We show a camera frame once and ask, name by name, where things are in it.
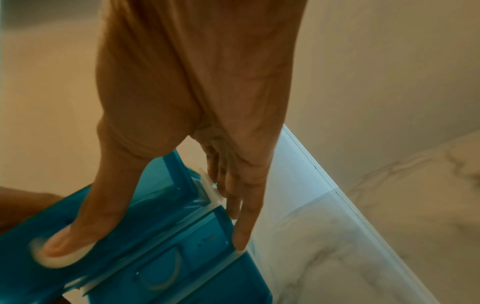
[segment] blue plastic container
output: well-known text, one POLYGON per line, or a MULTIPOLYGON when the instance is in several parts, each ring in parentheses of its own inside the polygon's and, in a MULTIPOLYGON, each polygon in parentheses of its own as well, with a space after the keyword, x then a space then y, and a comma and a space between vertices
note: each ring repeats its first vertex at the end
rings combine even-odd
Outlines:
POLYGON ((247 252, 232 245, 233 225, 176 152, 152 161, 125 218, 79 262, 37 264, 35 238, 70 224, 90 187, 0 236, 0 304, 45 303, 80 286, 91 304, 271 303, 247 252))

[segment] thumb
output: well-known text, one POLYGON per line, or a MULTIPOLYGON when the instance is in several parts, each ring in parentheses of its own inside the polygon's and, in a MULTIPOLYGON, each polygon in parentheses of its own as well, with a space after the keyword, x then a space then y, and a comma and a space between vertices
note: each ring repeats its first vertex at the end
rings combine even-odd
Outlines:
POLYGON ((98 125, 98 137, 100 166, 91 190, 75 221, 45 243, 44 256, 65 256, 107 236, 125 215, 140 176, 152 160, 125 149, 104 120, 98 125))

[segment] translucent blue plastic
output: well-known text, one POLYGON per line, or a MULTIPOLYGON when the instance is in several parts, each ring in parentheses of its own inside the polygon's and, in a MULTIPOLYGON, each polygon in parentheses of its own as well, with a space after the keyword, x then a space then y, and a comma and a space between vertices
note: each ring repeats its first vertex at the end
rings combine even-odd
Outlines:
POLYGON ((86 257, 40 266, 29 243, 70 224, 89 189, 0 236, 1 304, 48 303, 83 285, 91 304, 271 302, 248 253, 235 252, 225 210, 211 208, 200 176, 176 152, 148 165, 125 218, 86 257))

